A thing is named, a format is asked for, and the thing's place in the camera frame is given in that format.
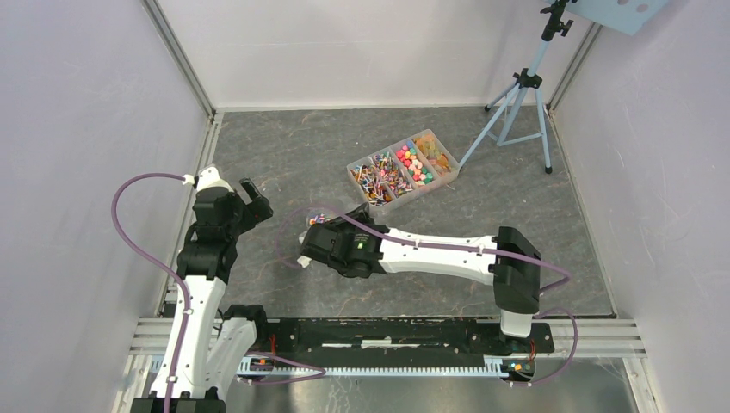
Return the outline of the clear round jar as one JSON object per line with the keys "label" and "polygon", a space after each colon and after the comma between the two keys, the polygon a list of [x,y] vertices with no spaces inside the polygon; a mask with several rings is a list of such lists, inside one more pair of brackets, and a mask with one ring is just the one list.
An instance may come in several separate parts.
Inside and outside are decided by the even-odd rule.
{"label": "clear round jar", "polygon": [[331,212],[323,208],[311,208],[306,216],[306,223],[309,227],[316,224],[323,224],[332,219]]}

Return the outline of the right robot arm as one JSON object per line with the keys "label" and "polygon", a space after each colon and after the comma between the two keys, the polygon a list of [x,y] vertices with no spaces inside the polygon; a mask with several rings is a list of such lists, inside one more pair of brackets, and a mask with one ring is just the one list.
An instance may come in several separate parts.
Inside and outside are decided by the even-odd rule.
{"label": "right robot arm", "polygon": [[494,236],[437,237],[375,222],[367,204],[318,222],[300,236],[299,266],[319,262],[346,278],[423,272],[454,276],[492,288],[500,311],[499,344],[518,351],[532,338],[539,311],[539,250],[516,228]]}

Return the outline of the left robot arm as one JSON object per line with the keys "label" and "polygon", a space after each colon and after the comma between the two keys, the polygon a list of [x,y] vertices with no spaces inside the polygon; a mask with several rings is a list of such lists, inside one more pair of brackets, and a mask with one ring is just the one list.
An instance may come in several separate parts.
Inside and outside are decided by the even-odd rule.
{"label": "left robot arm", "polygon": [[244,201],[217,176],[194,179],[195,221],[177,256],[176,312],[162,366],[147,396],[132,412],[224,412],[226,396],[248,350],[264,348],[270,327],[261,305],[232,305],[213,335],[220,301],[235,262],[240,235],[273,215],[269,200],[249,178]]}

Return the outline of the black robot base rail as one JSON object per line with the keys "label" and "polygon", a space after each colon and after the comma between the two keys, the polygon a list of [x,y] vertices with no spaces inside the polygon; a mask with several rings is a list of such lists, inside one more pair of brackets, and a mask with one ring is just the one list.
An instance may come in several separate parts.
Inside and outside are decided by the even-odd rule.
{"label": "black robot base rail", "polygon": [[486,357],[555,351],[547,323],[534,323],[520,338],[477,317],[270,319],[252,348],[326,369],[479,367]]}

